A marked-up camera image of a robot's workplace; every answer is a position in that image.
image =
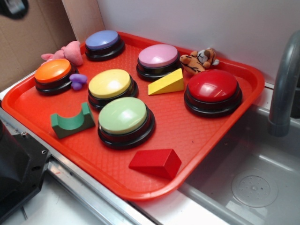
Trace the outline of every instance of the small purple figure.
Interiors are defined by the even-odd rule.
[[[70,76],[70,81],[72,81],[71,87],[74,90],[80,90],[83,87],[83,84],[87,83],[88,78],[86,75],[72,74]]]

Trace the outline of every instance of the yellow wedge block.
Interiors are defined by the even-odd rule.
[[[148,85],[148,95],[158,95],[181,90],[184,90],[182,69],[177,69]]]

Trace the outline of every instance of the pink button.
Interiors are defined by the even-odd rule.
[[[176,61],[177,49],[172,45],[158,44],[143,49],[139,54],[140,63],[145,67],[160,68]]]
[[[230,98],[236,91],[237,80],[223,70],[206,70],[194,75],[188,82],[191,95],[203,102],[220,102]]]

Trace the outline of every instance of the sink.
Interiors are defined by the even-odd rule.
[[[300,120],[279,138],[268,116],[251,106],[180,191],[229,224],[300,224]]]

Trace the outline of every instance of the gray faucet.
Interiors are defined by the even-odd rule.
[[[277,72],[268,131],[281,137],[289,132],[291,117],[300,117],[300,30],[290,37]]]

